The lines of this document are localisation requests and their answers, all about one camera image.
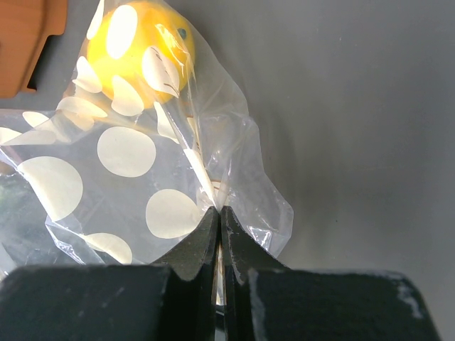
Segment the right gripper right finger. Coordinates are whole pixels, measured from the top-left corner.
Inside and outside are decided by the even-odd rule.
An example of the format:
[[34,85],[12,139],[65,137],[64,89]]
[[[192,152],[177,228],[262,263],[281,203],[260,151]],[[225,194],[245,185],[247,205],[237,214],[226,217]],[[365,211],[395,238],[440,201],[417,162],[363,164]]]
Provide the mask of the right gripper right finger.
[[391,271],[292,270],[220,213],[228,340],[438,340],[419,290]]

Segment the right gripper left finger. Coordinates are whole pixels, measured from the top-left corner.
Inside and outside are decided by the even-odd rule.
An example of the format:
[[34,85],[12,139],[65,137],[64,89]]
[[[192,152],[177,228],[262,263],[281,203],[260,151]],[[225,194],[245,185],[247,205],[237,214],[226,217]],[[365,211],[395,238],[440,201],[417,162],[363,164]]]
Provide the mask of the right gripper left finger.
[[25,266],[1,283],[2,340],[213,340],[219,214],[149,265]]

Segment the polka dot zip bag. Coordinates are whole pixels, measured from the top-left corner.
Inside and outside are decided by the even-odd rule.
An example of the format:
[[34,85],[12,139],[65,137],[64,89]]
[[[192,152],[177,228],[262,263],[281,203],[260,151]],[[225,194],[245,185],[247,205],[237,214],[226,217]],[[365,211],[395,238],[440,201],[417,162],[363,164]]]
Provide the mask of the polka dot zip bag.
[[294,212],[267,177],[247,101],[189,23],[195,62],[179,97],[128,117],[87,61],[100,1],[52,111],[1,110],[1,275],[43,264],[150,264],[210,207],[230,206],[278,255]]

